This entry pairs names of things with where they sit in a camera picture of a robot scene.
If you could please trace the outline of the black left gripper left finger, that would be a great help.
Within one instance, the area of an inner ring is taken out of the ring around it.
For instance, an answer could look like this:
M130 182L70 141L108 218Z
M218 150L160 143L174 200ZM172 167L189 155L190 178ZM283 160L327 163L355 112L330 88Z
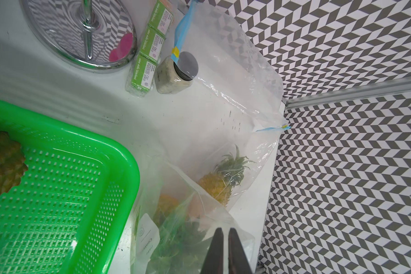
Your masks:
M201 274L223 274L224 234L217 228L205 257Z

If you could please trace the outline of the clear zip-top bag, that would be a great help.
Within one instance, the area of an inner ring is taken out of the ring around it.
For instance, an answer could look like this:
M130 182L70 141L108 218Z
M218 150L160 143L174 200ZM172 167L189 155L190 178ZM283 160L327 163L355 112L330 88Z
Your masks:
M226 154L253 163L232 191L231 208L248 190L275 149L287 121L280 109L283 82L232 16L207 2L191 1L175 29L170 57L190 52L199 72L185 92L194 97L192 121L198 125L198 159L189 176L196 183Z
M249 269L255 238L182 170L160 158L141 170L132 208L132 274L198 274L214 232L236 229Z

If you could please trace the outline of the green plastic basket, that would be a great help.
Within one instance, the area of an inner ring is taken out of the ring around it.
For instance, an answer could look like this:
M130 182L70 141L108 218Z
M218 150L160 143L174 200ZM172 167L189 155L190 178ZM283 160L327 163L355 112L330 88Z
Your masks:
M0 196L0 274L105 274L140 184L118 142L0 100L28 169Z

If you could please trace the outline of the green juice carton pack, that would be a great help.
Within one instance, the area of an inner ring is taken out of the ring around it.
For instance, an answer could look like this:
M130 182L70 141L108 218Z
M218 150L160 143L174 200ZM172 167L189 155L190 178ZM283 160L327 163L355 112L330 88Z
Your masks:
M153 78L161 60L161 51L173 22L172 1L151 1L153 8L147 15L146 26L132 60L125 89L137 97L144 97L153 88Z

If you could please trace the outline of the clear jar with grey lid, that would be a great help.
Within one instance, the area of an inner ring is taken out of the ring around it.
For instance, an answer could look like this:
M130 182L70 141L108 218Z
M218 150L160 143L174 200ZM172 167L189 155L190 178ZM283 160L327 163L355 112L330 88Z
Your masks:
M190 52L181 52L177 63L167 57L155 71L156 89L160 94L177 94L193 84L198 72L198 62Z

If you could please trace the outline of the aluminium corner post right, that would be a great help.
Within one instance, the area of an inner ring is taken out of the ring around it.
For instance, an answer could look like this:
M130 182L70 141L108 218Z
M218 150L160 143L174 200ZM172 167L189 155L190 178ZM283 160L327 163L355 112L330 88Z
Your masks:
M399 95L406 92L411 92L411 77L368 84L350 89L331 91L323 94L310 95L301 98L287 99L285 101L285 108L294 109L300 107L325 105L356 99Z

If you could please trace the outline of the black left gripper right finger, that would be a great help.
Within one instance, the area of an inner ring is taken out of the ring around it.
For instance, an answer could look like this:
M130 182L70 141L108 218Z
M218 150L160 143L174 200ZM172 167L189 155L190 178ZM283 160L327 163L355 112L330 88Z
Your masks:
M228 271L229 274L253 274L235 228L228 235Z

